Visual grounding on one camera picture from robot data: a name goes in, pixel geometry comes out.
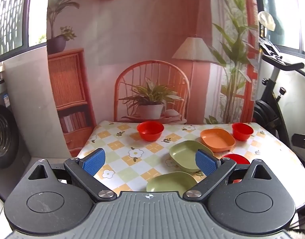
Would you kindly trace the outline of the green rectangular plate upper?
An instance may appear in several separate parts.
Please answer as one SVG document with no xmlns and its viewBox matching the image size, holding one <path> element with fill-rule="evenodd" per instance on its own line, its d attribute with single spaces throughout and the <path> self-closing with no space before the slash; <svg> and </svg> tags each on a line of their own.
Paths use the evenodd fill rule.
<svg viewBox="0 0 305 239">
<path fill-rule="evenodd" d="M 194 173 L 199 171 L 195 161 L 195 155 L 199 149 L 213 155 L 212 150 L 195 140 L 185 140 L 173 145 L 169 149 L 169 154 L 181 170 Z"/>
</svg>

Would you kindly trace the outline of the green rectangular plate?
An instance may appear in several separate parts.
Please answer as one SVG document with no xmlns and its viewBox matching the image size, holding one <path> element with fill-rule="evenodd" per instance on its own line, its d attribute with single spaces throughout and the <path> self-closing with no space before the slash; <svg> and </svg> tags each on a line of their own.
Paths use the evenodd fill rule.
<svg viewBox="0 0 305 239">
<path fill-rule="evenodd" d="M 188 173 L 175 171 L 150 179 L 146 186 L 147 192 L 184 192 L 197 184 L 197 181 Z"/>
<path fill-rule="evenodd" d="M 195 140 L 185 140 L 173 145 L 169 149 L 169 154 L 181 170 L 194 173 L 199 171 L 195 161 L 195 155 L 199 149 L 213 155 L 212 150 Z"/>
</svg>

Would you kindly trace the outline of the green rectangular plate lower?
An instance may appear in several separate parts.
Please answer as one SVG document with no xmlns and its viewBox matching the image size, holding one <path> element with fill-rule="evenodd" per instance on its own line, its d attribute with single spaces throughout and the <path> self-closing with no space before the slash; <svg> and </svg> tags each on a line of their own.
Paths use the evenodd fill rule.
<svg viewBox="0 0 305 239">
<path fill-rule="evenodd" d="M 150 179 L 146 186 L 147 192 L 184 192 L 197 184 L 197 181 L 188 173 L 175 171 Z"/>
</svg>

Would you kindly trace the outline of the washing machine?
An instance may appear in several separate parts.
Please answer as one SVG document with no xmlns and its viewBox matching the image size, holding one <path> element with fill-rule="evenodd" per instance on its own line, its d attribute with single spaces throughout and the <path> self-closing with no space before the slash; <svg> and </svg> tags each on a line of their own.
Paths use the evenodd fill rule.
<svg viewBox="0 0 305 239">
<path fill-rule="evenodd" d="M 5 201 L 24 175 L 31 156 L 19 131 L 0 63 L 0 199 Z"/>
</svg>

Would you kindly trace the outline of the printed room backdrop cloth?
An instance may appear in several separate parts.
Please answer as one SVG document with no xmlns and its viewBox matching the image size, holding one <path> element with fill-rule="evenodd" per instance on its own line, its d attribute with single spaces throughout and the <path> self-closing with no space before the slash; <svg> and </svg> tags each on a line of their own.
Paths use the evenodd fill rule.
<svg viewBox="0 0 305 239">
<path fill-rule="evenodd" d="M 256 0 L 48 0 L 52 92 L 72 156 L 99 147 L 103 120 L 250 122 Z"/>
</svg>

